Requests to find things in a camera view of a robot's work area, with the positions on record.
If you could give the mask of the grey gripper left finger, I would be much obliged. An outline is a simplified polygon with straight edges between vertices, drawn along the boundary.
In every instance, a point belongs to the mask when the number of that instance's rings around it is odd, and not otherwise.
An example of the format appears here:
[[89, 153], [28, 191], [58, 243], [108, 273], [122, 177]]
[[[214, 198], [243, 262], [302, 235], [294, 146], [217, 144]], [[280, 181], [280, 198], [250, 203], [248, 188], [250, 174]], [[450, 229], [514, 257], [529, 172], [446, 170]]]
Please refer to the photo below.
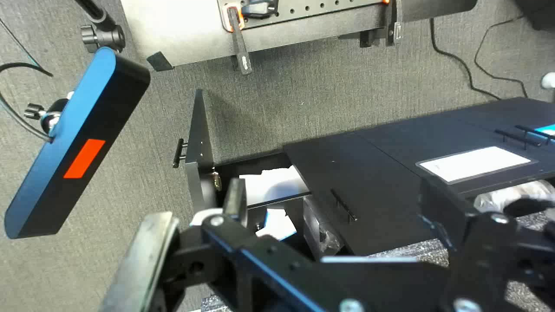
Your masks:
[[103, 299], [101, 312], [165, 311], [160, 276], [179, 221], [172, 212], [143, 219], [118, 271]]

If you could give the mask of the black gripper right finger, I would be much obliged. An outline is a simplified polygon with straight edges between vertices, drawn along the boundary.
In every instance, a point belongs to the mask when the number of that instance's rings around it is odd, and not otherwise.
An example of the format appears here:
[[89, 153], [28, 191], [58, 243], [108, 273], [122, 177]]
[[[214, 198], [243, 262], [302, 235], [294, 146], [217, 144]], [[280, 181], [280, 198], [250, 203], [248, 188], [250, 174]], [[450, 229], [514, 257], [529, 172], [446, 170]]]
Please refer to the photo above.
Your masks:
[[507, 285], [522, 283], [554, 306], [554, 240], [550, 226], [531, 231], [502, 212], [479, 212], [453, 200], [444, 212], [450, 276], [446, 312], [522, 312], [507, 300]]

